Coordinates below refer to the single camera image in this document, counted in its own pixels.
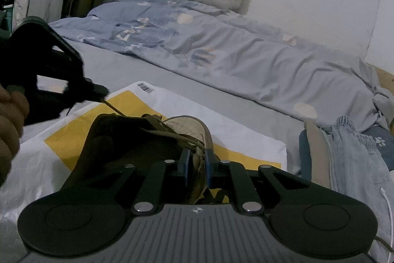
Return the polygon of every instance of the finger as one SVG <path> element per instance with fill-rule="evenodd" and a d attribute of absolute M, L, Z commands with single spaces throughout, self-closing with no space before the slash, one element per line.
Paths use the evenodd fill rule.
<path fill-rule="evenodd" d="M 8 102 L 10 99 L 9 93 L 0 85 L 0 101 Z"/>
<path fill-rule="evenodd" d="M 0 115 L 0 139 L 7 144 L 12 156 L 19 150 L 19 134 L 11 121 Z"/>
<path fill-rule="evenodd" d="M 20 92 L 11 93 L 11 101 L 16 104 L 19 110 L 22 112 L 23 117 L 26 118 L 29 115 L 29 102 L 26 97 Z"/>
<path fill-rule="evenodd" d="M 18 131 L 19 137 L 22 135 L 24 116 L 22 112 L 13 103 L 0 103 L 0 115 L 8 118 Z"/>
<path fill-rule="evenodd" d="M 12 154 L 7 144 L 0 140 L 0 185 L 5 181 L 11 169 Z"/>

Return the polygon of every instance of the blue fabric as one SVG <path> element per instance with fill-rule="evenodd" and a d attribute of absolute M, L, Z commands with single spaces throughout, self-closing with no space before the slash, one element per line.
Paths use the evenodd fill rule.
<path fill-rule="evenodd" d="M 311 150 L 307 137 L 307 131 L 303 130 L 299 135 L 299 158 L 301 161 L 301 177 L 305 180 L 312 180 L 312 159 Z"/>
<path fill-rule="evenodd" d="M 360 131 L 387 125 L 373 102 L 376 72 L 360 58 L 298 37 L 288 44 L 279 28 L 230 10 L 189 0 L 115 0 L 50 25 L 67 39 L 136 55 L 317 126 L 342 114 Z"/>
<path fill-rule="evenodd" d="M 380 126 L 371 127 L 363 134 L 372 136 L 389 171 L 394 170 L 394 136 Z"/>

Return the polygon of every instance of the gray fabric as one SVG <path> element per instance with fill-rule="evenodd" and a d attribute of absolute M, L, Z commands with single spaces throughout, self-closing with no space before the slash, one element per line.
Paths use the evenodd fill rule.
<path fill-rule="evenodd" d="M 372 92 L 375 94 L 372 100 L 378 110 L 386 117 L 387 124 L 390 125 L 394 119 L 394 100 L 391 92 L 386 88 L 376 87 L 372 88 Z"/>
<path fill-rule="evenodd" d="M 227 94 L 220 90 L 190 80 L 183 76 L 154 66 L 136 57 L 127 57 L 87 44 L 69 42 L 85 62 L 86 77 L 116 92 L 134 82 L 146 81 L 182 95 L 211 110 L 220 113 L 263 135 L 280 140 L 287 148 L 288 172 L 298 174 L 300 160 L 298 136 L 303 123 L 290 116 L 278 113 L 250 100 Z M 71 112 L 89 102 L 76 104 Z M 22 142 L 34 137 L 58 120 L 26 126 Z"/>
<path fill-rule="evenodd" d="M 322 133 L 329 149 L 331 189 L 367 204 L 378 219 L 377 235 L 390 244 L 390 212 L 380 188 L 384 188 L 393 209 L 394 182 L 374 139 L 358 133 L 347 116 L 339 117 L 335 125 L 322 127 Z M 377 262 L 387 262 L 389 253 L 374 241 L 370 254 Z"/>
<path fill-rule="evenodd" d="M 231 11 L 188 0 L 117 0 L 51 26 L 62 36 L 146 61 L 318 126 L 350 116 L 366 130 L 386 119 L 376 72 L 352 57 Z"/>

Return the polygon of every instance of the jeans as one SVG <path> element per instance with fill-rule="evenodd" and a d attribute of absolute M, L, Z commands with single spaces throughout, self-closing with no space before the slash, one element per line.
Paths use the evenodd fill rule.
<path fill-rule="evenodd" d="M 347 116 L 339 117 L 335 125 L 322 127 L 322 132 L 328 145 L 331 189 L 367 204 L 378 220 L 377 235 L 390 244 L 393 227 L 381 188 L 394 206 L 394 182 L 373 137 L 356 132 Z M 377 241 L 369 254 L 378 263 L 386 263 L 389 256 Z"/>

